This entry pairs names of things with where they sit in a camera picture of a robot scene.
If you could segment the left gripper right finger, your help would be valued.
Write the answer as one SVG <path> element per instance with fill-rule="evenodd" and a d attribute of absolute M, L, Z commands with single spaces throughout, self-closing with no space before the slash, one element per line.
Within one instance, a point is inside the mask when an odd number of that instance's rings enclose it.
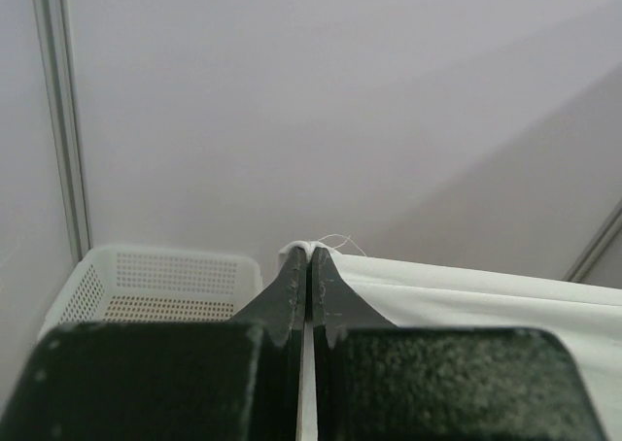
<path fill-rule="evenodd" d="M 603 440 L 568 349 L 529 327 L 399 327 L 310 263 L 322 440 Z"/>

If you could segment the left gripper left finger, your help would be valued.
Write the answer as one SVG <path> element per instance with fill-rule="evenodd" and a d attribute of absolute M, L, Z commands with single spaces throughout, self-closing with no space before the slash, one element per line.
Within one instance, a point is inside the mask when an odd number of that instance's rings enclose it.
<path fill-rule="evenodd" d="M 307 255 L 226 322 L 67 323 L 35 347 L 5 440 L 294 440 Z"/>

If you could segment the white t shirt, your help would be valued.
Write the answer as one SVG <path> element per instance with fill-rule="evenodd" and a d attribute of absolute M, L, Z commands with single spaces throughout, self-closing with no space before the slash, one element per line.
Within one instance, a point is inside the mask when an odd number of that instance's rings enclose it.
<path fill-rule="evenodd" d="M 329 253 L 341 278 L 398 326 L 535 327 L 555 334 L 574 357 L 608 439 L 620 439 L 620 290 Z"/>

